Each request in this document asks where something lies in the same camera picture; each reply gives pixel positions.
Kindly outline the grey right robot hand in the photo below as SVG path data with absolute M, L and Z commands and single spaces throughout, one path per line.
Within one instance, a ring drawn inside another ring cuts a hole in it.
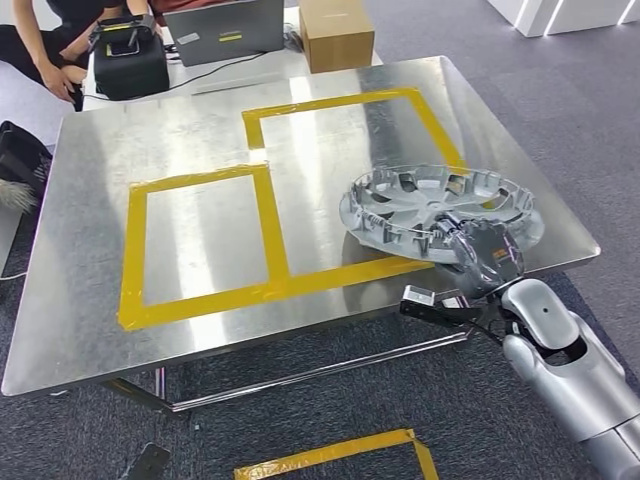
M 456 258 L 453 264 L 437 263 L 435 270 L 464 296 L 481 299 L 524 274 L 522 252 L 503 223 L 486 218 L 463 220 L 445 212 L 435 217 L 433 228 L 442 233 Z

